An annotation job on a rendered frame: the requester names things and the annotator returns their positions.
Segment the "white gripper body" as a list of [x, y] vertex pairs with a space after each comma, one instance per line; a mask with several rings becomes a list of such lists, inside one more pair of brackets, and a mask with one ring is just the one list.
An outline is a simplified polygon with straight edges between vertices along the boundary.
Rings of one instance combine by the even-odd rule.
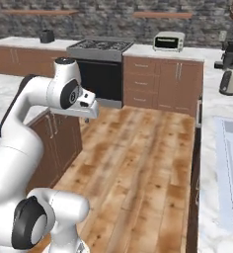
[[99, 104], [97, 101], [94, 101], [89, 107], [80, 107], [77, 103], [75, 103], [67, 110], [50, 109], [50, 111], [58, 115], [96, 119], [99, 115]]

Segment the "black oven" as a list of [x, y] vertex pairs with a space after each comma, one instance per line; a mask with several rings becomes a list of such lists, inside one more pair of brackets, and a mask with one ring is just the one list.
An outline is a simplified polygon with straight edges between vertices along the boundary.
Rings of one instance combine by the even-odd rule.
[[96, 94], [101, 106], [122, 108], [122, 64], [99, 60], [77, 60], [82, 87]]

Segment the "black toaster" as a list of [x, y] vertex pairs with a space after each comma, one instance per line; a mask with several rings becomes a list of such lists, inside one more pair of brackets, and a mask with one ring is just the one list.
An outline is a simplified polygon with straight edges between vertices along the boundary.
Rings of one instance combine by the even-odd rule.
[[39, 34], [39, 40], [41, 43], [50, 43], [54, 41], [54, 33], [53, 30], [43, 30]]

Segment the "white toaster oven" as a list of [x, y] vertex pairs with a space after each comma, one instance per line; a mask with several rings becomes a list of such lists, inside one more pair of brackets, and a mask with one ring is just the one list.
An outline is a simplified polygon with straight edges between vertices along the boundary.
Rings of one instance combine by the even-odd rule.
[[159, 32], [153, 41], [154, 50], [183, 50], [185, 34], [181, 32]]

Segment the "brown island cupboard door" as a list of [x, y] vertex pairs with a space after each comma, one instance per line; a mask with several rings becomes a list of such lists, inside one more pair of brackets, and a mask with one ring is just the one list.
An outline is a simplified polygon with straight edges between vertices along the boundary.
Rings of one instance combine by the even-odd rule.
[[58, 179], [53, 133], [50, 130], [50, 124], [50, 115], [49, 112], [46, 112], [30, 125], [30, 128], [38, 134], [43, 143], [43, 156], [28, 184], [27, 192], [34, 188], [51, 188]]
[[82, 150], [79, 119], [55, 114], [58, 133], [54, 135], [60, 172], [64, 173]]

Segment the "steel gas hob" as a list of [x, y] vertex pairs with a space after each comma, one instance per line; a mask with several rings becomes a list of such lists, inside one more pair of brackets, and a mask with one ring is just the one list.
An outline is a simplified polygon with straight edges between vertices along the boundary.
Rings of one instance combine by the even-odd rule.
[[132, 45], [133, 42], [85, 39], [69, 46], [66, 50], [76, 59], [121, 62], [122, 54]]

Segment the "brown cupboard run with drawers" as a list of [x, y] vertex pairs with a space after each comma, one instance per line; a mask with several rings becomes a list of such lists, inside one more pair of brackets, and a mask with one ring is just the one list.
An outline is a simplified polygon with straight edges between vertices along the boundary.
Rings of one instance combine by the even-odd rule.
[[194, 117], [202, 80], [201, 61], [125, 56], [123, 103]]

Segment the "dark brown counter cupboard run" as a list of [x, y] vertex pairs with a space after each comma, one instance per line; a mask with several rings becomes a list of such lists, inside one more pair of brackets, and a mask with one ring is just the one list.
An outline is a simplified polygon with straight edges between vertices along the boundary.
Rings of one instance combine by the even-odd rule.
[[197, 253], [202, 99], [197, 100], [186, 253]]

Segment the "pale steel sink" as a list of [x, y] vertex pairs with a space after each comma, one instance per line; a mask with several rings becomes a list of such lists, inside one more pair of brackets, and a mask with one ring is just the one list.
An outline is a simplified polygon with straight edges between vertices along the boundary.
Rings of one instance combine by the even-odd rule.
[[215, 117], [216, 171], [221, 223], [233, 231], [233, 119]]

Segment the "wooden wall shelf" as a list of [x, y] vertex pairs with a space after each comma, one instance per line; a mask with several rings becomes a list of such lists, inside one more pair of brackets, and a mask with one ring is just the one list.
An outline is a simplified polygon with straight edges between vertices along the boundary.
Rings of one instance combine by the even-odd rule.
[[133, 12], [134, 18], [148, 18], [148, 19], [190, 19], [193, 16], [192, 13], [170, 13], [170, 12]]
[[50, 16], [50, 15], [75, 15], [78, 13], [77, 10], [1, 10], [0, 11], [3, 14], [10, 14], [10, 15], [44, 15], [44, 16]]

